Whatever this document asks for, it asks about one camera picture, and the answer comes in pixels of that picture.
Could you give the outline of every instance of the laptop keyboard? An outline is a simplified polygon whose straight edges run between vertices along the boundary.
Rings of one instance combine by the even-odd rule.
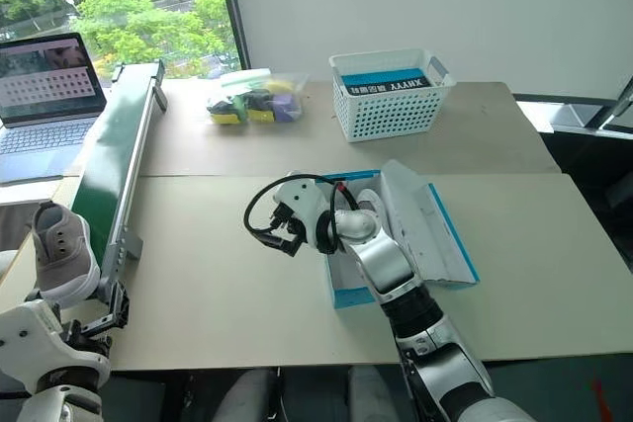
[[[7,129],[0,136],[0,154],[26,152],[83,142],[93,123],[63,125],[55,123],[50,127],[20,127]]]

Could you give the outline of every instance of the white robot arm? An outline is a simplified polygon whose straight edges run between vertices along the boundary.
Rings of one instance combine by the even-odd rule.
[[[315,180],[331,183],[329,202]],[[256,202],[277,187],[271,226],[249,223]],[[334,193],[351,210],[334,209]],[[534,422],[512,402],[495,397],[490,376],[430,296],[399,244],[385,231],[368,203],[357,204],[339,182],[297,174],[261,190],[244,214],[248,231],[269,247],[294,255],[302,243],[322,253],[342,249],[354,257],[361,275],[392,326],[418,418],[442,422]],[[292,241],[272,231],[286,226]]]
[[[111,341],[81,334],[77,320],[61,325],[43,300],[0,315],[0,368],[32,396],[18,422],[102,422],[97,391],[110,376]]]

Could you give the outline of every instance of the shoe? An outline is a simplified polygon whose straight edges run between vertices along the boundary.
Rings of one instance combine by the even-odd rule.
[[[92,295],[101,270],[90,248],[88,222],[62,205],[47,202],[34,214],[31,233],[42,298],[69,308]]]

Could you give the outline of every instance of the red object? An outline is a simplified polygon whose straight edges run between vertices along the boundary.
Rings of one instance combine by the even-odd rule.
[[[606,399],[604,398],[604,392],[602,391],[602,383],[600,380],[593,380],[591,383],[591,390],[595,392],[595,399],[597,400],[597,408],[600,411],[600,420],[602,422],[613,422],[613,414],[611,414],[611,409],[606,404]]]

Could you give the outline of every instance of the beige table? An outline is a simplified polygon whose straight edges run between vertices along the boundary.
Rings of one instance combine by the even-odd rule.
[[[431,178],[482,279],[432,292],[480,358],[633,350],[633,277],[568,176]],[[270,180],[139,179],[132,226],[144,247],[128,265],[130,325],[115,331],[114,369],[397,360],[375,304],[333,309],[322,256],[302,248],[290,258],[243,229],[247,201]],[[75,185],[65,180],[57,199]],[[255,218],[271,207],[264,201]],[[31,288],[33,259],[28,242],[0,287],[0,310]],[[95,316],[90,306],[74,314]]]
[[[380,168],[390,158],[423,173],[550,173],[560,169],[502,83],[460,83],[430,131],[348,143],[331,83],[309,83],[293,124],[220,127],[205,106],[215,82],[166,80],[169,109],[152,126],[141,175],[279,176]]]

